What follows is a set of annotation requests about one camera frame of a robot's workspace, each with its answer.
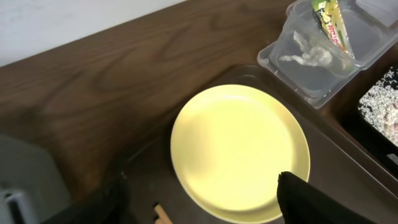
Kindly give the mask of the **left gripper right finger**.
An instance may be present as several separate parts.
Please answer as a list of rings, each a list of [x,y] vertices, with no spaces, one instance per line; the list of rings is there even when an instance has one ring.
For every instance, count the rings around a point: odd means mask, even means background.
[[[286,224],[372,224],[291,172],[278,178],[277,201]]]

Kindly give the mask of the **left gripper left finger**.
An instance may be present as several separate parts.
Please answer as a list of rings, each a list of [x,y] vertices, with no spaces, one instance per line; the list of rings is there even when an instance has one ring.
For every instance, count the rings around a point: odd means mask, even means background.
[[[43,224],[119,223],[128,206],[126,178],[117,177]]]

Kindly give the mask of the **white tissue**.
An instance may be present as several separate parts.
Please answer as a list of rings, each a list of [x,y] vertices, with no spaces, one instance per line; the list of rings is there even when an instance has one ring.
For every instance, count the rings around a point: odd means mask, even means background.
[[[279,60],[285,62],[297,62],[309,67],[329,67],[332,64],[332,54],[322,46],[310,44],[301,34],[294,31],[293,39],[298,44],[302,55],[283,55]]]

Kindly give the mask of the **green yellow snack wrapper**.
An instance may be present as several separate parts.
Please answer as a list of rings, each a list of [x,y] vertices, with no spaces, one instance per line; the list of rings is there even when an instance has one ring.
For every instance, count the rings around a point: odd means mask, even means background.
[[[338,0],[311,0],[318,26],[342,52],[354,58]]]

